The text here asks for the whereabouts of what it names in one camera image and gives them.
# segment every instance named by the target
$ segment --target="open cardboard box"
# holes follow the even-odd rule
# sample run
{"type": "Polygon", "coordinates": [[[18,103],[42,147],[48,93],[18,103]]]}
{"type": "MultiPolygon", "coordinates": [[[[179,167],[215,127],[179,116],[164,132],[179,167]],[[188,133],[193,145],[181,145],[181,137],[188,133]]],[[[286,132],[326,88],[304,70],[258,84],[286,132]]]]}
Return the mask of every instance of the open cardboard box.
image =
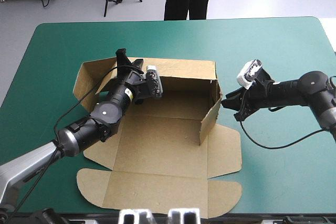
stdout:
{"type": "MultiPolygon", "coordinates": [[[[74,94],[77,99],[116,66],[116,58],[84,62],[74,94]]],[[[215,62],[144,58],[156,65],[163,98],[132,104],[117,135],[84,152],[112,171],[81,169],[77,184],[86,200],[102,208],[199,208],[202,218],[230,211],[242,195],[237,182],[209,180],[242,167],[240,135],[216,124],[222,94],[215,62]]],[[[99,92],[113,84],[117,71],[83,100],[91,111],[99,92]]]]}

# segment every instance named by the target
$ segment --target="cardboard flap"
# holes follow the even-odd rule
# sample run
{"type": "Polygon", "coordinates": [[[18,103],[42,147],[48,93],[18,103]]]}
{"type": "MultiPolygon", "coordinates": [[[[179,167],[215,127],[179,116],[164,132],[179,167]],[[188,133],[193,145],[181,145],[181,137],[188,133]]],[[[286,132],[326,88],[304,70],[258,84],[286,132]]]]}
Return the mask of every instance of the cardboard flap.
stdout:
{"type": "Polygon", "coordinates": [[[211,82],[211,95],[209,96],[210,110],[202,120],[201,130],[199,132],[200,143],[206,139],[208,133],[215,125],[221,107],[222,93],[217,80],[211,82]]]}
{"type": "Polygon", "coordinates": [[[104,143],[98,141],[96,144],[87,148],[84,151],[84,157],[112,170],[116,161],[115,158],[117,156],[123,124],[124,119],[121,120],[119,130],[116,135],[108,138],[104,143]]]}
{"type": "Polygon", "coordinates": [[[85,199],[99,207],[148,208],[158,214],[171,208],[199,208],[202,218],[229,211],[242,194],[236,182],[93,169],[80,170],[77,182],[85,199]]]}
{"type": "Polygon", "coordinates": [[[239,171],[241,154],[239,132],[215,124],[208,135],[208,178],[239,171]]]}
{"type": "Polygon", "coordinates": [[[87,201],[103,207],[111,172],[106,170],[81,169],[77,173],[78,189],[87,201]]]}
{"type": "MultiPolygon", "coordinates": [[[[82,64],[77,74],[75,86],[73,87],[73,94],[77,100],[81,99],[90,89],[92,89],[97,81],[98,79],[94,79],[86,69],[85,65],[82,64]]],[[[94,92],[91,92],[88,94],[88,96],[85,97],[81,104],[87,111],[92,111],[93,105],[97,102],[98,95],[96,95],[94,92]]]]}
{"type": "Polygon", "coordinates": [[[213,126],[215,126],[216,124],[219,108],[221,107],[221,100],[222,100],[222,97],[218,99],[215,105],[208,111],[207,115],[201,121],[201,130],[199,132],[200,144],[204,142],[204,140],[208,136],[208,133],[213,128],[213,126]]]}
{"type": "MultiPolygon", "coordinates": [[[[216,80],[216,66],[214,61],[209,60],[176,60],[176,59],[158,59],[158,58],[133,58],[130,61],[143,59],[142,70],[146,72],[148,65],[155,65],[161,77],[176,77],[188,79],[216,80]]],[[[117,70],[108,74],[97,92],[103,90],[109,80],[117,76],[117,70]]]]}
{"type": "Polygon", "coordinates": [[[210,180],[208,182],[208,218],[229,212],[238,203],[243,188],[238,182],[210,180]]]}

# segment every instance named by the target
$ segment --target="silver arm segment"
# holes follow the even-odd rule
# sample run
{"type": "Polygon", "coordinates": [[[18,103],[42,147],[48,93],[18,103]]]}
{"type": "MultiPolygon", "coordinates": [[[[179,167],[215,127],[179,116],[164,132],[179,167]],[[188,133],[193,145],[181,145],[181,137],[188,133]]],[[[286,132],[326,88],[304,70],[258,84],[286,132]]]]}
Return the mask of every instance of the silver arm segment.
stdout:
{"type": "Polygon", "coordinates": [[[41,171],[55,150],[50,142],[0,166],[0,209],[15,209],[20,188],[41,171]]]}

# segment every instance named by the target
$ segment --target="white floor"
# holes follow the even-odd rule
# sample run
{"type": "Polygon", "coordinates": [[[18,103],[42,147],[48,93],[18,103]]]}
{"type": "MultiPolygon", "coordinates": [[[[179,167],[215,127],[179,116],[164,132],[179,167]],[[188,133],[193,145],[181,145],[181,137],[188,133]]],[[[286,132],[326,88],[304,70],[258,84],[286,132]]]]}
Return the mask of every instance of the white floor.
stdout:
{"type": "MultiPolygon", "coordinates": [[[[51,0],[43,9],[39,0],[7,0],[0,4],[0,104],[37,25],[49,22],[162,20],[164,0],[124,0],[109,5],[104,0],[51,0]]],[[[336,0],[209,0],[208,18],[315,16],[323,19],[336,48],[336,0]]]]}

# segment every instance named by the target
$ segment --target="black motor joint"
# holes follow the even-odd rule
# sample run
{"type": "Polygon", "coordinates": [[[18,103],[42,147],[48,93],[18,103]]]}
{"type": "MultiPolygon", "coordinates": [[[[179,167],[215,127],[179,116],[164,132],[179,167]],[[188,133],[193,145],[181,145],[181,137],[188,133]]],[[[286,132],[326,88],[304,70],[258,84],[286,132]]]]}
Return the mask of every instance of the black motor joint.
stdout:
{"type": "Polygon", "coordinates": [[[118,49],[117,77],[106,99],[97,103],[86,117],[59,131],[65,156],[76,156],[95,142],[105,141],[118,132],[118,127],[132,102],[141,104],[146,98],[159,99],[163,89],[160,75],[155,66],[142,71],[143,59],[131,62],[125,49],[118,49]]]}

